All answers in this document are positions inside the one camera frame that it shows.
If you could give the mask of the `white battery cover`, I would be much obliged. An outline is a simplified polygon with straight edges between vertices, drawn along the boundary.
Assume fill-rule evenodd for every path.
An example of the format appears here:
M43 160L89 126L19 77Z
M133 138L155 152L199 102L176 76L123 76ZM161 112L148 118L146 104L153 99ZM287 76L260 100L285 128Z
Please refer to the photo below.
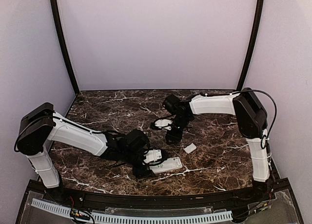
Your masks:
M195 151L197 149L196 145L194 143L191 143L190 145L188 145L187 147L185 147L183 150L187 153L190 154L193 151Z

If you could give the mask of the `white remote control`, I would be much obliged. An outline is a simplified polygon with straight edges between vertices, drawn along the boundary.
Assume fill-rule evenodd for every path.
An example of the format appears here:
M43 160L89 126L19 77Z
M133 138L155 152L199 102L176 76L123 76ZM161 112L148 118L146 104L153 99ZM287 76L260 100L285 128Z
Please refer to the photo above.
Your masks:
M182 162L179 157L174 158L168 158L166 161L164 161L162 164L156 165L156 166L150 166L150 169L154 174L160 174L169 172L172 170L180 169L182 168Z

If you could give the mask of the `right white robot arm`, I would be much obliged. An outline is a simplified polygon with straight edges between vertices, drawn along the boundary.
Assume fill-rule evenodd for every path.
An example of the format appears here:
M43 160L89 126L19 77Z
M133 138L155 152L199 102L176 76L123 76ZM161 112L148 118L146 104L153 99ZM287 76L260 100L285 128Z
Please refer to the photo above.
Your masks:
M268 113L257 97L261 90L244 88L227 94L198 94L181 100L171 94L163 102L163 107L170 116L154 122L156 129L166 129L167 143L181 141L184 129L200 114L230 114L236 117L238 129L248 143L253 179L266 182L270 176L270 153L268 139L272 125L268 124Z

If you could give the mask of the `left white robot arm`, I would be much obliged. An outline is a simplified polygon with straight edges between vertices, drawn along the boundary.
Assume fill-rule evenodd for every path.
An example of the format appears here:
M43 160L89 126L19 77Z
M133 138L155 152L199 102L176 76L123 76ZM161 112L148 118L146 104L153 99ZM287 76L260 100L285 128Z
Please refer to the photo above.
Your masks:
M95 131L66 119L48 102L24 116L19 130L14 151L30 160L45 187L50 188L50 195L59 203L69 198L69 192L60 185L61 178L44 145L47 140L65 143L105 160L131 164L137 178L151 175L149 164L162 159L161 151L150 147L144 132Z

